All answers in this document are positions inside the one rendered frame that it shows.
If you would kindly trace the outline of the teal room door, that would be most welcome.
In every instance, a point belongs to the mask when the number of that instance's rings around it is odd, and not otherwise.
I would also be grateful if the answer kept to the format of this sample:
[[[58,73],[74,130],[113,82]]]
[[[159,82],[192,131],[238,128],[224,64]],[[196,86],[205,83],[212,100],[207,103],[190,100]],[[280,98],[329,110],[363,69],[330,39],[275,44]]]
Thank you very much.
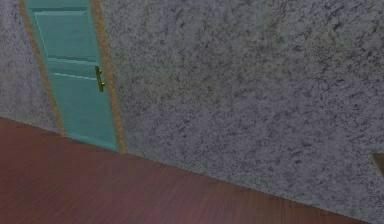
[[[18,0],[60,132],[126,152],[99,0]],[[104,92],[95,66],[102,70]]]

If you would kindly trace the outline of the brown wooden furniture corner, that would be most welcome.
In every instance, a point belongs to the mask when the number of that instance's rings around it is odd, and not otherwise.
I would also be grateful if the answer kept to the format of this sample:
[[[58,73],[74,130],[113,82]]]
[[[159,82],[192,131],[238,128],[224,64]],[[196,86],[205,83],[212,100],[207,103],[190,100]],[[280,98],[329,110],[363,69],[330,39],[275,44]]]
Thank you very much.
[[[372,160],[377,169],[380,171],[381,175],[384,176],[384,153],[373,153]]]

